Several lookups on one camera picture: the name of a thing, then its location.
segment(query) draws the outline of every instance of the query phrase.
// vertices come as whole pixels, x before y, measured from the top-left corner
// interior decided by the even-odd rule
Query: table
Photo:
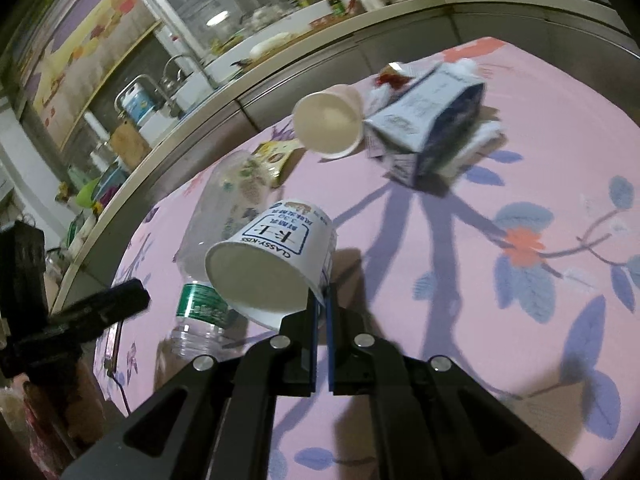
[[[640,132],[597,92],[493,38],[412,65],[460,57],[480,64],[507,143],[447,196],[388,180],[364,152],[307,153],[282,192],[334,220],[342,306],[366,311],[409,356],[449,355],[597,480],[640,422]],[[286,118],[241,149],[289,129]],[[211,170],[152,209],[116,276],[139,278],[152,298],[122,330],[117,377],[132,409],[162,381],[182,286],[172,259]],[[246,342],[271,334],[250,324]],[[122,409],[104,345],[94,373]],[[332,397],[325,348],[318,359],[318,393],[277,402],[270,478],[377,478],[368,400]]]

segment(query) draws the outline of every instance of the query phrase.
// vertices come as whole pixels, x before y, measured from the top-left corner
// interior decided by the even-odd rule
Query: countertop
[[[359,30],[372,25],[392,20],[412,12],[440,7],[444,5],[466,4],[481,2],[503,2],[512,4],[525,4],[532,6],[547,7],[555,10],[562,10],[585,16],[592,20],[605,23],[610,27],[627,32],[626,27],[615,10],[598,4],[591,0],[407,0],[385,7],[384,9],[368,12],[359,16],[338,23],[317,34],[306,38],[290,48],[282,51],[271,59],[251,70],[246,75],[228,84],[208,100],[203,102],[188,117],[182,120],[149,154],[149,156],[136,168],[126,183],[116,193],[110,204],[105,208],[100,216],[95,228],[92,230],[87,241],[82,247],[76,260],[69,267],[60,286],[60,293],[53,307],[53,312],[62,310],[66,296],[82,267],[82,263],[89,255],[92,247],[98,238],[105,232],[110,222],[124,206],[133,192],[144,182],[146,177],[158,167],[158,165],[174,150],[181,142],[204,121],[214,113],[221,110],[232,100],[241,96],[244,92],[256,86],[261,81],[278,72],[296,60],[302,59],[308,54],[329,45],[340,38],[347,37]]]

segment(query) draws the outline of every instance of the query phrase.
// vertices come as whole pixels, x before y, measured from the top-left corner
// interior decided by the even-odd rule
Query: paper cup
[[[293,109],[293,129],[303,146],[324,158],[353,153],[362,142],[362,98],[348,85],[310,94]]]
[[[336,233],[329,217],[304,200],[277,202],[205,258],[211,285],[237,312],[273,330],[320,303],[329,283]]]

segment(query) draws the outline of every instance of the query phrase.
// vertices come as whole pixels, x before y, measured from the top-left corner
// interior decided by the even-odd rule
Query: pink tablecloth
[[[364,152],[331,162],[307,153],[284,196],[334,219],[343,306],[366,308],[409,356],[454,358],[599,479],[640,421],[640,131],[605,98],[510,44],[486,38],[415,65],[443,56],[481,65],[503,149],[445,198],[389,181]],[[372,78],[356,88],[366,94]],[[118,376],[132,408],[153,391],[182,286],[172,258],[209,173],[153,209],[118,270],[118,281],[140,278],[152,297],[122,332]],[[358,259],[362,273],[351,272]],[[249,327],[250,341],[264,336]],[[122,406],[102,370],[104,343],[95,373]],[[318,394],[278,400],[272,480],[376,478],[367,400],[328,393],[325,355],[321,348]]]

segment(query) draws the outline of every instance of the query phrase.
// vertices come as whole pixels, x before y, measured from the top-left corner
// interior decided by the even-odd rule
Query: silver screw
[[[275,348],[276,350],[282,350],[283,348],[286,348],[291,344],[291,339],[289,339],[285,335],[277,335],[275,337],[272,337],[269,343],[272,348]]]
[[[358,334],[353,338],[353,342],[356,343],[356,346],[360,348],[369,348],[373,346],[373,343],[376,342],[376,338],[374,338],[371,334]]]
[[[200,357],[196,357],[193,362],[193,367],[199,372],[204,372],[205,370],[209,370],[214,363],[215,361],[213,357],[209,355],[201,355]]]
[[[451,360],[444,355],[439,355],[431,360],[431,368],[437,372],[447,372],[451,370]]]

